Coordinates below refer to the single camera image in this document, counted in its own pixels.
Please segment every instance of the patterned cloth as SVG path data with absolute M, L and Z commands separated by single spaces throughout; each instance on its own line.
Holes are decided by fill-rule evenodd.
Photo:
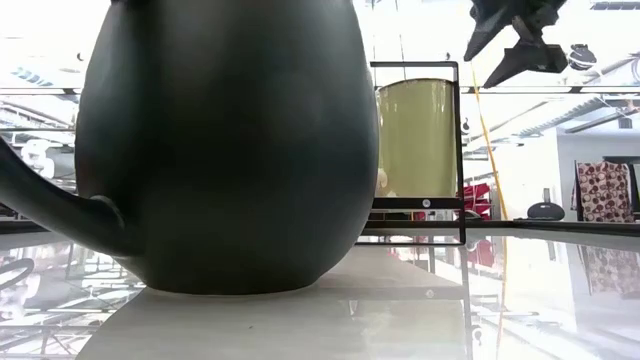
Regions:
M 634 170 L 635 175 L 636 175 L 636 184 L 638 184 L 638 187 L 640 187 L 640 165 L 639 164 L 633 164 L 633 170 Z M 640 201 L 640 191 L 638 191 L 638 193 L 636 193 L 635 196 Z
M 577 164 L 584 221 L 632 223 L 629 167 L 610 162 Z M 635 252 L 581 246 L 591 293 L 640 291 L 640 265 Z
M 577 171 L 585 221 L 633 222 L 627 165 L 579 163 Z
M 617 292 L 625 295 L 640 291 L 640 266 L 635 252 L 584 248 L 587 276 L 592 293 Z

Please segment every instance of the teapot handle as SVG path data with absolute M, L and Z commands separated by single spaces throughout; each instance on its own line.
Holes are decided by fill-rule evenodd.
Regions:
M 72 195 L 31 170 L 0 140 L 0 202 L 43 227 L 112 256 L 139 252 L 125 237 L 124 221 L 105 197 Z

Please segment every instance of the glass table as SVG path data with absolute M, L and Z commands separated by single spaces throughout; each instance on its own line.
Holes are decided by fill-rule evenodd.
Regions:
M 162 293 L 63 237 L 1 235 L 0 358 L 640 356 L 637 238 L 469 229 L 443 247 L 455 231 L 361 237 L 311 287 L 239 297 Z

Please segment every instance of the teapot body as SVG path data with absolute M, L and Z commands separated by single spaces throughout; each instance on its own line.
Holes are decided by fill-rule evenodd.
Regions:
M 313 283 L 359 236 L 378 130 L 349 0 L 115 2 L 87 70 L 79 195 L 105 198 L 147 285 Z

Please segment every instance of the metal rack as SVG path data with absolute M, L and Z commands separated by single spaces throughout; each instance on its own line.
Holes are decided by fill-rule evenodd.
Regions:
M 466 244 L 466 221 L 464 209 L 464 170 L 462 151 L 462 130 L 460 128 L 460 75 L 458 63 L 455 61 L 372 61 L 370 66 L 376 68 L 451 68 L 453 70 L 453 106 L 454 127 L 456 137 L 456 170 L 457 170 L 457 197 L 377 197 L 373 201 L 373 210 L 459 210 L 455 223 L 459 230 L 459 244 Z

